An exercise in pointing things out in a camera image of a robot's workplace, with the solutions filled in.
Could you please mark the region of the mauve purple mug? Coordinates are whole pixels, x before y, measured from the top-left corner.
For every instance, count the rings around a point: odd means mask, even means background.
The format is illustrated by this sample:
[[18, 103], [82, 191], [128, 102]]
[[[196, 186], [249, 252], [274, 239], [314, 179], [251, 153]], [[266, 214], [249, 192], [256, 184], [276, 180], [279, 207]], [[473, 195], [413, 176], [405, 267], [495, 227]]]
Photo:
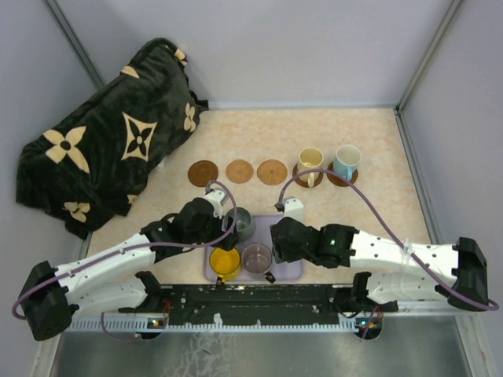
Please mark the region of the mauve purple mug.
[[273, 254], [262, 243], [251, 243], [241, 253], [241, 264], [245, 271], [253, 276], [260, 276], [270, 284], [276, 281], [270, 271], [273, 262]]

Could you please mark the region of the yellow mug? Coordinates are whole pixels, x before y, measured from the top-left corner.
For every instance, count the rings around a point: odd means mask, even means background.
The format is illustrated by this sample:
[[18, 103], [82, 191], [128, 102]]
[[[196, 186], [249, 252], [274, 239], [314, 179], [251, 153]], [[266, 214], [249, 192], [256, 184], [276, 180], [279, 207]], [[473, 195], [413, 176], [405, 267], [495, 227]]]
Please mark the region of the yellow mug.
[[223, 285], [225, 282], [237, 278], [240, 274], [240, 253], [236, 248], [226, 251], [217, 247], [210, 254], [209, 264], [217, 275], [216, 284]]

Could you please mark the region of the grey green mug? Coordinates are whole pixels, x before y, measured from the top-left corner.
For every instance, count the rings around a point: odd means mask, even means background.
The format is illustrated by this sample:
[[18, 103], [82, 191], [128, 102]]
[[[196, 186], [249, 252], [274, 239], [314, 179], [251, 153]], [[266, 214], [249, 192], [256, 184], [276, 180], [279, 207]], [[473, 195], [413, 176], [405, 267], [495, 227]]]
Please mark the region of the grey green mug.
[[[234, 219], [233, 209], [229, 210], [225, 216], [224, 224], [226, 229], [230, 227]], [[239, 241], [249, 239], [255, 231], [255, 219], [243, 207], [237, 208], [237, 223], [235, 226]]]

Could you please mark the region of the dark wooden coaster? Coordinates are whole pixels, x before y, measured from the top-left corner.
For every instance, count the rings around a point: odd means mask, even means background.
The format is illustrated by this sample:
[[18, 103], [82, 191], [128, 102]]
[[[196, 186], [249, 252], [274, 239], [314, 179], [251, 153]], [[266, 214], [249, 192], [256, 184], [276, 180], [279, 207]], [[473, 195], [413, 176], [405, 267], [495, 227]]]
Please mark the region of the dark wooden coaster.
[[320, 172], [303, 174], [296, 178], [295, 182], [304, 188], [312, 189], [321, 183], [323, 176], [324, 174]]
[[204, 187], [209, 181], [214, 181], [218, 178], [218, 168], [210, 160], [200, 160], [188, 169], [187, 176], [192, 185]]
[[357, 166], [347, 166], [338, 160], [329, 164], [329, 170], [337, 174], [337, 176], [329, 174], [329, 180], [339, 187], [347, 187], [348, 182], [355, 183], [358, 179]]

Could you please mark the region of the woven coaster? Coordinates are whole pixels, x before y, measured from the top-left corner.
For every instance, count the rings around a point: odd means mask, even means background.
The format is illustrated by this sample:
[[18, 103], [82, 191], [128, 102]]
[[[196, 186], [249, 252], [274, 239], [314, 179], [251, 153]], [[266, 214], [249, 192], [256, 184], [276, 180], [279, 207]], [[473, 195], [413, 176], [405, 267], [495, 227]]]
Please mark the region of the woven coaster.
[[287, 177], [286, 166], [277, 159], [268, 159], [259, 165], [257, 176], [265, 185], [279, 185]]
[[236, 159], [229, 163], [226, 168], [227, 178], [236, 184], [248, 182], [254, 174], [253, 166], [243, 159]]

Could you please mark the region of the cream mug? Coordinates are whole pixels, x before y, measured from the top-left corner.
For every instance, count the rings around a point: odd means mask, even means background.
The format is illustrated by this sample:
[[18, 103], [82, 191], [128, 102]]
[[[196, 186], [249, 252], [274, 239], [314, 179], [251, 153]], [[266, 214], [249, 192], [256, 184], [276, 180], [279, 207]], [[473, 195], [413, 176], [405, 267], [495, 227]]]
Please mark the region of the cream mug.
[[[324, 156], [317, 148], [305, 148], [299, 154], [299, 162], [297, 163], [297, 173], [303, 173], [307, 170], [321, 169]], [[313, 188], [317, 181], [322, 177], [319, 171], [304, 174], [299, 177], [299, 180], [308, 188]]]

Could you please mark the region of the light blue mug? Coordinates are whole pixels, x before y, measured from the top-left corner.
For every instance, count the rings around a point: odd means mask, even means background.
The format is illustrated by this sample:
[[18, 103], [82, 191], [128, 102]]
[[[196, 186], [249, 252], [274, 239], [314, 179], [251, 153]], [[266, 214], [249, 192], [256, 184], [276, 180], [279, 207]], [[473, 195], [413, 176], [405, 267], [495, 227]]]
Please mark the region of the light blue mug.
[[353, 145], [342, 145], [336, 151], [336, 156], [333, 163], [333, 171], [351, 181], [355, 176], [355, 171], [362, 160], [360, 150]]

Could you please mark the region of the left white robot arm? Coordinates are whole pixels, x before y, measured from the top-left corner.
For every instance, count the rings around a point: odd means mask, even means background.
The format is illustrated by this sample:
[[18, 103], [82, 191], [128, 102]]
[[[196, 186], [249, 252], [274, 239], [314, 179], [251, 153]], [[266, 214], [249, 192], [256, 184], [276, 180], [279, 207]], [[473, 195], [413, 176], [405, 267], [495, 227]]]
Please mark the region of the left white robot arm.
[[222, 215], [221, 203], [195, 198], [106, 251], [58, 267], [37, 264], [15, 307], [37, 341], [95, 313], [152, 312], [163, 304], [163, 288], [148, 267], [197, 247], [228, 251], [237, 242], [236, 222]]

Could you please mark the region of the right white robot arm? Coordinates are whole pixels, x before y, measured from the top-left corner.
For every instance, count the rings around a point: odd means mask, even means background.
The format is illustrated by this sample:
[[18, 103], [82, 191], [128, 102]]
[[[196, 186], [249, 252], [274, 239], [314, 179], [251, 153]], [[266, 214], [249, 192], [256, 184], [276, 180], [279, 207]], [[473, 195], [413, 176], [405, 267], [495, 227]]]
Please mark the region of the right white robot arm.
[[362, 311], [394, 301], [442, 301], [467, 311], [489, 309], [487, 261], [479, 245], [420, 244], [374, 236], [348, 225], [320, 229], [284, 217], [270, 228], [276, 262], [306, 260], [327, 269], [358, 269], [352, 304]]

